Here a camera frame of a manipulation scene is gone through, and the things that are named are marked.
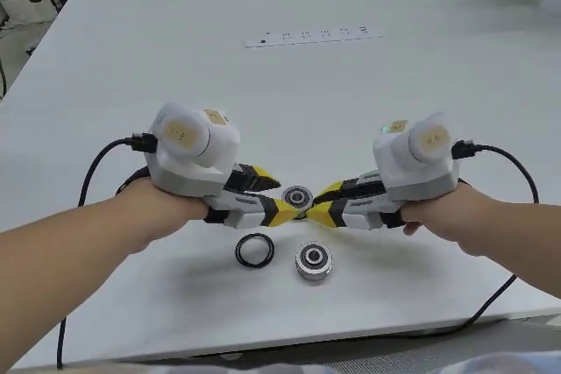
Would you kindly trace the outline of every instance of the table surface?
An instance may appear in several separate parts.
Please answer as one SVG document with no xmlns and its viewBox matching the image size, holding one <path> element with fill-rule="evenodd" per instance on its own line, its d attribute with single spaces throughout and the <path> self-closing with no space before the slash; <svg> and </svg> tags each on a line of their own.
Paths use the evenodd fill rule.
<svg viewBox="0 0 561 374">
<path fill-rule="evenodd" d="M 244 49 L 243 40 L 339 25 L 384 38 Z M 0 106 L 0 229 L 75 206 L 97 152 L 142 131 L 160 106 L 228 111 L 240 162 L 318 192 L 374 169 L 382 124 L 444 110 L 458 137 L 513 152 L 545 202 L 561 204 L 561 33 L 537 0 L 69 0 Z M 111 196 L 143 157 L 118 150 L 89 200 Z M 462 176 L 527 201 L 522 176 L 481 154 Z M 202 222 L 120 266 L 68 319 L 65 359 L 189 356 L 458 323 L 509 273 L 427 231 L 263 229 L 265 269 L 233 255 L 246 234 Z M 311 286 L 294 256 L 326 243 L 334 270 Z M 488 316 L 551 314 L 560 301 L 517 281 Z M 18 366 L 54 363 L 51 332 Z"/>
</svg>

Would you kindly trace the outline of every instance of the black rubber o-ring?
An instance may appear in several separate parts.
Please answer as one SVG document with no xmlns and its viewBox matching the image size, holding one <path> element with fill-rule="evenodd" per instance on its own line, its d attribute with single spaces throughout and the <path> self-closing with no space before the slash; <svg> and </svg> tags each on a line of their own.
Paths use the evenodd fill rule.
<svg viewBox="0 0 561 374">
<path fill-rule="evenodd" d="M 266 257 L 263 259 L 263 261 L 261 261 L 259 263 L 248 262 L 247 260 L 245 260 L 242 257 L 242 245 L 247 243 L 247 241 L 251 240 L 252 238 L 258 238 L 260 240 L 265 241 L 265 243 L 266 243 L 266 245 L 269 249 L 267 254 L 266 254 Z M 271 260 L 273 260 L 273 257 L 274 257 L 274 243 L 273 243 L 273 240 L 271 239 L 271 237 L 266 236 L 265 234 L 261 234 L 259 232 L 256 232 L 254 234 L 248 234 L 247 236 L 243 236 L 241 238 L 241 240 L 238 241 L 238 243 L 236 244 L 236 250 L 235 250 L 234 254 L 236 255 L 236 260 L 241 265 L 243 265 L 245 267 L 251 267 L 252 269 L 261 269 L 262 267 L 267 266 L 269 263 L 271 263 Z"/>
</svg>

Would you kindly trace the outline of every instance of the forearm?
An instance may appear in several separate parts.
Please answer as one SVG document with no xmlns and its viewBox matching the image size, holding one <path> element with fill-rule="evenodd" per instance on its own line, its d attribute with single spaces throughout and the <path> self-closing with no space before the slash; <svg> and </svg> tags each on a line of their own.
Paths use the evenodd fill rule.
<svg viewBox="0 0 561 374">
<path fill-rule="evenodd" d="M 153 224 L 114 198 L 0 234 L 0 372 L 99 288 L 136 246 L 135 231 Z"/>
<path fill-rule="evenodd" d="M 561 298 L 561 207 L 496 202 L 476 235 L 489 258 Z"/>
</svg>

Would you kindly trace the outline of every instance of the ball bearing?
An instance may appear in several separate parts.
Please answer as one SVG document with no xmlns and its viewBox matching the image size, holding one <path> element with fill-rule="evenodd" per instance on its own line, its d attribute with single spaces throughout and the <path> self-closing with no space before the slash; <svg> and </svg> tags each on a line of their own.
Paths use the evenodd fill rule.
<svg viewBox="0 0 561 374">
<path fill-rule="evenodd" d="M 318 242 L 304 243 L 296 253 L 296 270 L 306 280 L 322 280 L 330 274 L 330 249 Z"/>
<path fill-rule="evenodd" d="M 306 187 L 291 186 L 282 192 L 282 200 L 301 211 L 295 218 L 300 220 L 306 217 L 306 211 L 312 206 L 314 195 Z"/>
</svg>

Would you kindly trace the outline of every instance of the power cord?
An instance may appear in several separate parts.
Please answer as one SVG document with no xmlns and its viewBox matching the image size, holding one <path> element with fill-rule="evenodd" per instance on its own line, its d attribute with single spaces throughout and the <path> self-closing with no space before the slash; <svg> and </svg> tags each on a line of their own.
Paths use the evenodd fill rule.
<svg viewBox="0 0 561 374">
<path fill-rule="evenodd" d="M 156 152 L 156 147 L 158 145 L 158 139 L 151 134 L 151 133 L 140 133 L 134 134 L 130 138 L 122 138 L 118 140 L 114 140 L 107 146 L 105 146 L 94 158 L 91 165 L 89 166 L 88 172 L 86 173 L 86 177 L 82 183 L 82 190 L 80 192 L 80 199 L 78 199 L 78 206 L 77 208 L 81 208 L 84 206 L 86 202 L 86 196 L 88 194 L 89 183 L 91 182 L 91 178 L 94 175 L 94 172 L 99 166 L 99 163 L 102 162 L 103 157 L 107 155 L 112 149 L 116 148 L 120 145 L 128 145 L 134 151 L 140 152 L 148 152 L 154 153 Z M 67 329 L 67 317 L 62 319 L 59 324 L 59 341 L 57 343 L 56 348 L 56 368 L 57 370 L 62 370 L 64 364 L 62 363 L 62 349 L 64 348 L 64 335 Z"/>
<path fill-rule="evenodd" d="M 8 81 L 6 80 L 6 73 L 4 72 L 4 65 L 2 64 L 2 58 L 0 58 L 0 78 L 2 78 L 2 96 L 0 96 L 0 101 L 1 101 L 8 93 Z"/>
<path fill-rule="evenodd" d="M 470 157 L 474 157 L 476 153 L 482 151 L 498 153 L 499 155 L 505 157 L 510 162 L 512 162 L 528 182 L 529 189 L 532 192 L 532 201 L 534 203 L 540 202 L 536 183 L 534 182 L 534 179 L 532 179 L 532 176 L 529 174 L 528 170 L 522 165 L 522 163 L 518 159 L 515 158 L 513 154 L 505 151 L 504 149 L 491 145 L 476 145 L 472 141 L 460 140 L 456 144 L 454 144 L 454 146 L 452 146 L 452 157 L 454 159 L 470 158 Z M 469 328 L 472 324 L 474 324 L 479 319 L 479 317 L 481 317 L 481 315 L 486 312 L 486 310 L 491 306 L 491 304 L 493 304 L 502 295 L 502 293 L 504 293 L 517 279 L 518 277 L 516 275 L 512 275 L 510 278 L 508 278 L 508 280 L 504 284 L 502 284 L 502 286 L 499 289 L 497 289 L 495 293 L 491 295 L 491 297 L 489 297 L 487 301 L 485 301 L 485 303 L 481 306 L 481 308 L 472 317 L 470 317 L 463 323 L 458 324 L 457 326 L 452 326 L 451 328 L 443 328 L 429 333 L 419 333 L 419 334 L 405 333 L 405 334 L 397 334 L 397 335 L 387 335 L 383 337 L 394 337 L 400 339 L 419 339 L 419 338 L 453 335 L 457 332 L 460 332 L 465 328 Z"/>
</svg>

